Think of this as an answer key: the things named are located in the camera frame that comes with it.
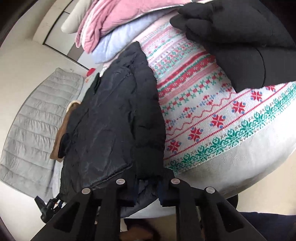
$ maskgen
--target pink blanket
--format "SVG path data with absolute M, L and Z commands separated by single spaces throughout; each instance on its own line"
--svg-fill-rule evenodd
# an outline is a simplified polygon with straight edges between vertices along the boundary
M 76 46 L 90 53 L 100 37 L 145 13 L 184 5 L 191 0 L 100 0 L 92 4 L 76 34 Z

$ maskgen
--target black robotic claw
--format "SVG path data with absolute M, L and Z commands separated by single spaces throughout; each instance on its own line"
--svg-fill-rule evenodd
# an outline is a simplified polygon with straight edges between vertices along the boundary
M 95 191 L 84 188 L 58 213 L 54 212 L 54 216 L 31 241 L 119 240 L 120 208 L 135 204 L 137 184 L 136 173 L 130 168 L 124 172 L 122 179 L 106 188 Z M 204 240 L 201 225 L 206 241 L 266 241 L 212 187 L 204 190 L 193 188 L 175 178 L 173 171 L 164 169 L 157 191 L 163 207 L 176 206 L 179 241 Z M 95 224 L 98 207 L 101 208 Z

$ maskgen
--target brown suede item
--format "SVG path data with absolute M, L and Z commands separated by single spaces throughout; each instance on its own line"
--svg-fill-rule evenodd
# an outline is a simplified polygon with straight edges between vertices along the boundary
M 68 120 L 70 118 L 70 115 L 72 113 L 73 110 L 75 110 L 77 107 L 79 106 L 79 103 L 74 102 L 70 107 L 68 112 L 65 115 L 65 118 L 63 120 L 63 123 L 61 125 L 61 127 L 59 128 L 59 130 L 57 131 L 57 136 L 56 139 L 54 141 L 54 148 L 50 154 L 50 158 L 57 160 L 59 162 L 63 161 L 63 158 L 58 158 L 58 153 L 59 153 L 59 144 L 61 141 L 62 136 L 66 133 L 67 130 L 67 124 L 68 124 Z

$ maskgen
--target red and green patterned fabric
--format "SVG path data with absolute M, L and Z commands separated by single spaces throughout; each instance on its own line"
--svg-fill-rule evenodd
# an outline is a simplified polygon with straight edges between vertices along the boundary
M 239 145 L 295 100 L 295 82 L 235 93 L 215 57 L 169 23 L 141 46 L 166 124 L 164 164 L 176 174 Z

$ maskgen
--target light blue blanket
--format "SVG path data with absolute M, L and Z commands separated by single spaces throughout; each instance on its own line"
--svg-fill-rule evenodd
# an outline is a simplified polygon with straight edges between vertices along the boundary
M 98 46 L 92 52 L 91 55 L 95 63 L 105 63 L 114 58 L 117 53 L 123 50 L 127 44 L 154 21 L 172 10 L 172 8 L 169 8 L 154 11 L 114 29 L 111 33 L 101 38 Z

